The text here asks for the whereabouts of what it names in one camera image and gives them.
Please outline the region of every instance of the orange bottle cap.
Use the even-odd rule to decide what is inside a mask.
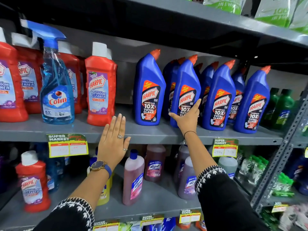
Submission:
[[[203,63],[199,63],[198,65],[196,65],[196,67],[198,68],[198,70],[200,70],[203,66]]]
[[[246,72],[246,70],[247,70],[247,67],[243,67],[243,68],[241,69],[241,73],[244,74],[244,73]]]
[[[263,68],[261,68],[261,70],[263,70],[266,74],[268,74],[270,71],[270,66],[264,66]]]
[[[157,60],[160,55],[160,49],[153,50],[150,54]]]
[[[193,65],[196,63],[197,59],[198,59],[198,54],[192,55],[188,58],[188,60],[190,60]]]
[[[214,70],[217,70],[218,64],[219,62],[213,62],[211,66],[214,68]]]
[[[229,69],[232,69],[232,67],[234,66],[234,63],[235,63],[235,59],[226,62],[225,65],[228,66]]]
[[[184,57],[184,58],[179,58],[179,59],[177,60],[177,62],[181,65],[185,60],[186,60],[185,57]]]

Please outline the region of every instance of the finger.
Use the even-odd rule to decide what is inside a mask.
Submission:
[[[121,125],[120,125],[120,130],[119,130],[119,135],[122,135],[122,136],[125,135],[125,124],[126,124],[126,118],[122,117]]]
[[[109,124],[106,124],[106,126],[104,127],[104,130],[103,130],[102,136],[100,137],[100,142],[103,143],[105,141],[108,129],[109,129]]]
[[[121,125],[121,120],[122,120],[122,114],[119,113],[118,118],[116,119],[115,126],[113,128],[113,133],[112,137],[117,138],[120,130],[120,125]]]
[[[169,116],[171,116],[174,120],[178,121],[179,120],[179,116],[176,115],[175,113],[168,113]]]
[[[123,143],[123,148],[124,149],[128,149],[128,146],[129,146],[129,141],[131,140],[130,137],[127,137],[125,140],[124,140],[124,143]]]
[[[201,103],[201,99],[198,99],[197,102],[194,104],[194,106],[190,109],[192,113],[195,113],[197,109],[199,109],[199,105]]]
[[[106,138],[111,138],[113,133],[113,128],[115,127],[116,116],[113,116],[110,122],[109,130],[107,132]]]

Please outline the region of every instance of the black sleeve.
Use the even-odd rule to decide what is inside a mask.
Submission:
[[[205,169],[197,178],[195,190],[208,231],[268,231],[222,167]]]
[[[87,201],[81,198],[68,198],[42,220],[34,231],[92,231],[94,213]]]

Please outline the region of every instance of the white embroidery pattern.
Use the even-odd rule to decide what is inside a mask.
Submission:
[[[82,198],[68,198],[63,200],[52,211],[56,209],[62,209],[63,207],[75,208],[76,212],[82,214],[86,221],[87,227],[91,231],[94,226],[94,213],[90,204]]]
[[[205,170],[203,170],[202,173],[200,173],[199,177],[197,178],[197,181],[195,183],[195,191],[197,195],[199,194],[203,184],[210,179],[213,175],[226,173],[226,171],[218,166],[218,165],[212,165],[210,167],[207,167]]]

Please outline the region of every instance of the price tag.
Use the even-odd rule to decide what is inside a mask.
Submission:
[[[49,157],[88,155],[88,142],[82,134],[47,134]]]
[[[199,221],[201,211],[199,209],[181,210],[179,224]]]
[[[119,220],[106,220],[95,222],[93,231],[119,231],[120,221]]]
[[[238,139],[214,139],[212,157],[237,157]]]
[[[147,215],[141,217],[140,226],[160,224],[164,221],[164,214]]]
[[[288,204],[282,204],[281,202],[275,202],[275,205],[273,206],[272,213],[275,212],[284,212],[287,210]]]

